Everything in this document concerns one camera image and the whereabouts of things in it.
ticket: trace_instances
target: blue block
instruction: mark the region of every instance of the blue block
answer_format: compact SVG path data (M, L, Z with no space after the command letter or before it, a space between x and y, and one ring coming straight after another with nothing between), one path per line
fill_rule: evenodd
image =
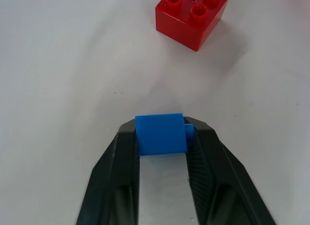
M136 116L139 155L184 153L194 139L192 124L184 125L182 114Z

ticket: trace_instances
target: plastic block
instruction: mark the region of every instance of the plastic block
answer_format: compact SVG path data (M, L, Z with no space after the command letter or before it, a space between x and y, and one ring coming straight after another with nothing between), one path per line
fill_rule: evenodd
M228 0L161 0L156 29L198 51L221 19Z
M194 140L194 127L182 114L136 116L139 155L185 153Z

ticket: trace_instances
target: black plastic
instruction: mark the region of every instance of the black plastic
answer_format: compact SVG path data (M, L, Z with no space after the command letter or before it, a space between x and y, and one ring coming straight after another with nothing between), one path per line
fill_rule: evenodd
M186 161L199 225L275 225L243 165L206 123L195 128ZM120 127L93 168L77 225L138 225L140 160L135 121Z

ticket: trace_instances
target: white table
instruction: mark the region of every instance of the white table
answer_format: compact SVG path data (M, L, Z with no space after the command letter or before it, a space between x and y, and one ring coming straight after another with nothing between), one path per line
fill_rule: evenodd
M197 53L158 2L0 0L1 224L74 225L119 126L170 112L217 131L279 225L310 223L310 0L230 0Z

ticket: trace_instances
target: red block stud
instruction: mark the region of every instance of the red block stud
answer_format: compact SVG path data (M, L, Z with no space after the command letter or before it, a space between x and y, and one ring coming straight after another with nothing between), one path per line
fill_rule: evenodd
M161 0L157 31L198 51L221 19L228 0Z

